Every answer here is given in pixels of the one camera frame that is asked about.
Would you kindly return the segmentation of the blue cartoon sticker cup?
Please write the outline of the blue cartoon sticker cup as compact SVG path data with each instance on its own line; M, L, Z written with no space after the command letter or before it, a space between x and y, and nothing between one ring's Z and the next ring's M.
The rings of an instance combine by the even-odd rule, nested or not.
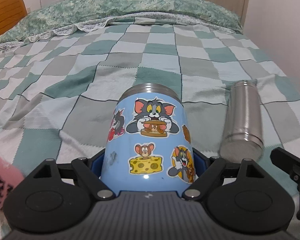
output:
M101 180L122 191L174 191L196 179L185 108L172 89L143 83L126 90L111 121Z

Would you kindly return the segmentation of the pink cup with black text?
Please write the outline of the pink cup with black text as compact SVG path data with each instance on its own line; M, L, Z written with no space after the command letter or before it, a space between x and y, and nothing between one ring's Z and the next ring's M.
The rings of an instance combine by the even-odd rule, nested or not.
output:
M0 210L7 196L24 179L23 174L0 157Z

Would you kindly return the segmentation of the checkered green white blanket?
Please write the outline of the checkered green white blanket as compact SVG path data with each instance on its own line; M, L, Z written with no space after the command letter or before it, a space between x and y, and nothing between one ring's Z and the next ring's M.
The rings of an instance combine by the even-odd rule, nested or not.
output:
M300 94L247 37L203 25L118 23L1 51L0 156L28 174L45 158L94 155L106 144L122 93L146 82L178 94L193 146L213 155L239 80L253 81L261 97L259 163L295 195L296 184L269 155L282 147L300 157Z

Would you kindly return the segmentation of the green floral duvet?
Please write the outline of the green floral duvet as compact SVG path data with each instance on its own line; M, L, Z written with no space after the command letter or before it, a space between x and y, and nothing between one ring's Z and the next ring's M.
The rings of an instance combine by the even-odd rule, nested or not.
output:
M205 0L64 0L29 13L0 35L0 43L20 42L31 36L81 23L104 27L109 18L143 12L194 17L236 33L243 31L240 19L234 12Z

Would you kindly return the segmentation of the wooden headboard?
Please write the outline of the wooden headboard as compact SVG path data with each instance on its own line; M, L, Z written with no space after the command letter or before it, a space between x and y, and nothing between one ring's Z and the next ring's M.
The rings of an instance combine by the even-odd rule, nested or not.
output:
M27 16L24 0L0 0L0 35Z

